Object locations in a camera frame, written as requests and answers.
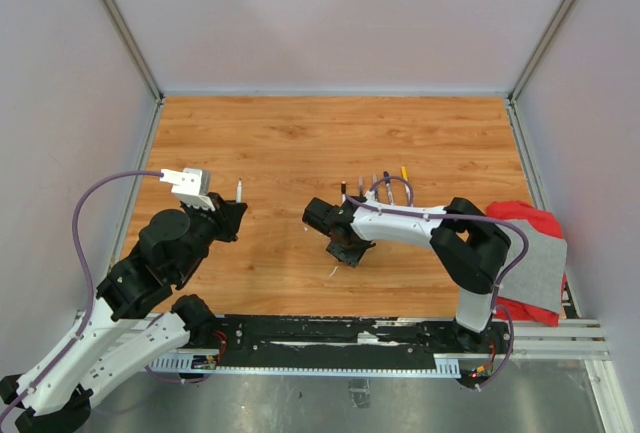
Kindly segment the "purple gel pen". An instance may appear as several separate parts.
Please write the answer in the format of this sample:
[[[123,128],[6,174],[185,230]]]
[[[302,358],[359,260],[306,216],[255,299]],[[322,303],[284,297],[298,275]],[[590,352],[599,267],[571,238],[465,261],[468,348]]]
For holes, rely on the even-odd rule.
[[[364,178],[360,176],[358,177],[358,196],[364,197],[364,195],[365,195]]]

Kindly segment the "blue gel pen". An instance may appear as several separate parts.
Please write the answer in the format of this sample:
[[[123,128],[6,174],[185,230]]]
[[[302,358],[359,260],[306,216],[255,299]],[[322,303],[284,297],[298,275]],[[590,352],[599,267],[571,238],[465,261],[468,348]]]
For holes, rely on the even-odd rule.
[[[373,192],[373,198],[375,201],[379,201],[379,188],[378,188],[378,176],[377,174],[372,174],[372,187],[371,191]]]

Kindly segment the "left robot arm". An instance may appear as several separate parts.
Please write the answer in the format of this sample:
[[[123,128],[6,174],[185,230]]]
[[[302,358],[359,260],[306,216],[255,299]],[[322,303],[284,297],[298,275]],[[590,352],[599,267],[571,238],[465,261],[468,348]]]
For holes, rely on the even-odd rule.
[[[179,298],[128,341],[123,335],[182,289],[214,242],[237,240],[247,204],[207,193],[155,214],[131,252],[98,285],[90,307],[35,367],[1,381],[8,410],[20,409],[20,432],[75,432],[104,397],[155,358],[189,345],[225,341],[197,295]]]

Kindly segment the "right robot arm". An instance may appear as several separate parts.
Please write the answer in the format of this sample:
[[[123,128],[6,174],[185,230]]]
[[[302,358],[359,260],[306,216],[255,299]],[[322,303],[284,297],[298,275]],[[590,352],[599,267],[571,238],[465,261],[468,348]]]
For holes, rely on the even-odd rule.
[[[447,206],[420,208],[363,196],[340,205],[314,198],[302,221],[328,237],[326,251],[350,267],[378,241],[431,249],[459,288],[451,327],[455,345],[474,353],[487,344],[494,288],[511,240],[470,201],[454,198]]]

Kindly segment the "white pen black end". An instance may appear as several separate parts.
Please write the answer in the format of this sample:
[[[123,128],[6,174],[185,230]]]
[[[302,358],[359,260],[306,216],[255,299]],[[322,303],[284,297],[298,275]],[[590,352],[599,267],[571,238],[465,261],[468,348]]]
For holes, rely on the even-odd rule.
[[[243,182],[242,179],[239,178],[236,186],[236,202],[241,203],[243,196]]]

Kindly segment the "white marker yellow end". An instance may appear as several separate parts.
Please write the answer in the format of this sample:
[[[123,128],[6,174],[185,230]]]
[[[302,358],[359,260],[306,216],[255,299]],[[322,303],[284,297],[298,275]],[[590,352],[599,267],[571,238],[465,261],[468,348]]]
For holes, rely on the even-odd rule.
[[[414,194],[414,189],[413,186],[411,185],[409,180],[404,180],[404,184],[405,184],[405,189],[406,189],[406,194],[407,194],[407,201],[408,201],[408,206],[414,206],[414,198],[415,198],[415,194]]]

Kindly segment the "white pen with lettering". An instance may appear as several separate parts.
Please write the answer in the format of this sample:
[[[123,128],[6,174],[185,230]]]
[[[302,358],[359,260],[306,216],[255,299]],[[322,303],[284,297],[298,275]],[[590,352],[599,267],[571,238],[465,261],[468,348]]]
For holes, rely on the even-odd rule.
[[[395,205],[396,201],[395,201],[395,196],[394,196],[394,193],[393,193],[393,188],[390,185],[387,185],[386,189],[387,189],[389,204]]]

